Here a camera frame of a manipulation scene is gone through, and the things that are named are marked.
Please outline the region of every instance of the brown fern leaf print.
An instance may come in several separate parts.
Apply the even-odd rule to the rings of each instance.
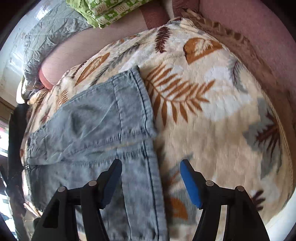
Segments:
[[[265,143],[269,138],[269,144],[267,147],[267,151],[271,150],[271,157],[274,152],[274,149],[276,147],[276,144],[278,143],[280,147],[280,133],[279,133],[279,125],[273,115],[267,111],[266,117],[272,121],[272,124],[269,124],[266,126],[266,128],[262,131],[259,131],[256,135],[256,142],[259,143]]]
[[[69,100],[69,98],[68,98],[68,90],[66,89],[57,98],[54,112],[56,112],[61,107],[61,105],[66,103],[68,100]]]
[[[192,38],[183,47],[188,64],[216,51],[222,49],[222,45],[211,39]]]
[[[78,80],[75,83],[75,86],[78,85],[80,82],[82,82],[83,80],[86,79],[86,77],[88,77],[92,72],[94,72],[97,68],[100,67],[100,65],[102,63],[105,62],[105,60],[108,58],[108,56],[110,55],[110,53],[106,53],[103,56],[99,56],[97,58],[95,58],[81,73],[80,77],[78,78]]]
[[[172,34],[172,32],[170,31],[170,29],[168,27],[161,27],[158,32],[157,32],[157,36],[155,39],[155,50],[156,52],[166,52],[165,50],[165,43],[166,41],[169,39],[170,35]]]
[[[263,209],[263,206],[260,206],[260,204],[265,201],[264,197],[263,198],[260,197],[262,194],[263,194],[263,190],[259,190],[252,197],[252,202],[255,205],[257,211],[261,211]]]
[[[155,118],[161,113],[163,125],[166,125],[169,107],[172,111],[173,120],[177,123],[178,116],[188,122],[188,112],[197,114],[202,111],[201,103],[209,103],[204,97],[215,80],[209,83],[191,83],[189,80],[182,81],[176,73],[171,73],[172,68],[160,64],[154,68],[145,79],[145,86],[152,102]]]

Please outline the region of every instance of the gray leaf print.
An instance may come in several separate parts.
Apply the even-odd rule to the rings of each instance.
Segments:
[[[277,164],[277,173],[281,167],[281,148],[278,123],[265,99],[258,98],[260,122],[249,126],[243,135],[254,151],[263,154],[261,160],[261,179],[268,175]]]
[[[129,47],[127,50],[122,52],[119,56],[114,57],[106,66],[102,68],[102,70],[97,74],[97,76],[94,78],[93,82],[90,84],[90,86],[93,86],[97,83],[98,79],[111,67],[115,68],[116,65],[118,65],[124,57],[127,55],[132,54],[133,52],[137,51],[140,44],[135,43],[133,46]]]
[[[228,72],[229,72],[229,76],[231,77],[232,83],[238,91],[241,91],[247,94],[248,91],[243,87],[240,76],[239,76],[241,68],[242,66],[239,63],[239,61],[236,58],[231,57],[228,65]]]

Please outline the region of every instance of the orange fern leaf print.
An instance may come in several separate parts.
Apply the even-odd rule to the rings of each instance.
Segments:
[[[177,123],[181,116],[188,122],[188,111],[197,114],[202,111],[201,103],[209,103],[204,97],[215,83],[191,83],[189,80],[182,81],[178,74],[171,73],[172,68],[160,64],[154,68],[145,78],[145,86],[152,102],[155,118],[161,113],[163,125],[166,125],[169,106],[173,115],[173,120]]]
[[[88,77],[92,72],[94,72],[105,60],[108,58],[110,53],[106,53],[103,56],[95,58],[81,73],[80,77],[75,83],[75,86],[82,82],[86,77]]]
[[[54,112],[56,112],[61,107],[61,105],[66,103],[68,100],[69,100],[69,98],[68,98],[68,90],[66,89],[57,98]]]
[[[216,51],[222,49],[222,45],[211,39],[192,38],[183,47],[188,64]]]
[[[173,218],[181,218],[183,220],[188,219],[188,213],[184,203],[178,198],[165,197],[164,198],[166,213]]]

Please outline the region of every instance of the leaf pattern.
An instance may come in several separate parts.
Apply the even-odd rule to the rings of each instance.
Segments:
[[[106,53],[103,56],[99,56],[97,58],[95,58],[81,73],[80,77],[78,78],[78,80],[75,83],[75,86],[78,85],[81,81],[83,81],[84,79],[86,79],[86,77],[88,77],[92,72],[94,72],[97,68],[100,67],[100,65],[102,63],[105,62],[105,60],[108,58],[108,56],[110,55],[110,53]]]
[[[132,54],[133,52],[137,51],[138,48],[140,47],[139,43],[134,44],[124,52],[122,52],[119,56],[113,58],[106,66],[104,66],[101,71],[97,74],[97,76],[94,78],[93,82],[90,84],[90,86],[93,86],[97,83],[99,78],[111,67],[115,68],[116,65],[118,65],[124,57]]]
[[[155,39],[156,52],[160,52],[160,53],[166,52],[165,43],[169,39],[171,34],[172,34],[172,32],[170,31],[170,29],[168,27],[161,27],[157,31],[157,36]]]
[[[41,123],[42,125],[44,125],[45,122],[47,121],[47,118],[49,117],[49,116],[48,116],[49,111],[50,111],[50,108],[48,108],[48,109],[45,111],[44,115],[41,117],[41,119],[40,119],[40,123]]]
[[[171,177],[169,177],[166,181],[162,181],[163,192],[166,193],[170,186],[176,184],[180,181],[180,170],[178,169]]]
[[[167,205],[165,212],[168,216],[188,220],[186,207],[180,199],[175,197],[165,197],[164,201]]]
[[[265,198],[260,198],[260,196],[263,194],[263,190],[259,190],[255,193],[255,195],[251,198],[253,204],[256,207],[256,210],[259,212],[263,209],[263,206],[260,206],[261,203],[265,201]]]
[[[266,128],[262,131],[258,131],[256,135],[256,142],[265,143],[269,138],[269,144],[267,146],[267,151],[271,148],[271,157],[274,152],[275,146],[278,143],[280,148],[280,133],[279,133],[279,125],[274,116],[272,116],[269,111],[267,111],[266,117],[272,121],[272,124],[266,126]]]
[[[69,100],[69,98],[68,98],[68,90],[66,89],[57,98],[54,112],[56,112],[61,107],[61,105],[66,103],[68,100]]]
[[[243,87],[240,80],[239,73],[241,71],[241,65],[236,58],[231,58],[230,64],[228,65],[229,76],[232,79],[233,86],[243,93],[248,93],[248,91]]]
[[[216,51],[222,49],[222,45],[211,39],[192,38],[183,47],[188,64]]]
[[[131,40],[131,39],[134,39],[134,38],[136,38],[136,37],[138,37],[137,34],[135,34],[135,35],[131,35],[131,36],[128,36],[128,37],[126,37],[126,38],[120,39],[120,40],[118,40],[118,41],[114,41],[114,42],[112,42],[111,44],[107,45],[106,47],[107,47],[107,49],[108,49],[108,48],[114,46],[114,45],[117,44],[117,43],[122,44],[122,43],[124,43],[126,40]]]
[[[81,67],[82,67],[86,62],[87,62],[87,60],[84,61],[82,64],[80,64],[80,65],[78,66],[78,68],[75,70],[75,72],[74,72],[73,75],[71,76],[71,79],[74,79],[74,77],[75,77],[75,75],[77,74],[78,70],[80,70]]]
[[[266,100],[258,98],[257,102],[260,120],[249,125],[249,129],[243,133],[243,136],[253,151],[262,153],[260,175],[262,179],[274,169],[276,164],[276,173],[280,170],[281,140],[279,125]]]
[[[163,126],[166,125],[168,116],[168,106],[171,106],[173,120],[177,123],[178,109],[180,116],[188,122],[188,113],[186,107],[193,114],[202,111],[201,103],[209,103],[203,97],[215,80],[209,83],[191,83],[189,80],[181,81],[177,74],[171,73],[172,68],[166,68],[166,65],[160,64],[154,68],[145,78],[145,86],[152,102],[152,108],[155,118],[161,108]]]

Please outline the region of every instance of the denim jeans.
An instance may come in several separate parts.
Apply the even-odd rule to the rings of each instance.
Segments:
[[[155,136],[152,106],[137,66],[90,87],[30,135],[25,170],[30,201],[44,210],[58,187],[82,187],[118,158],[121,180],[101,211],[110,240],[167,240]]]

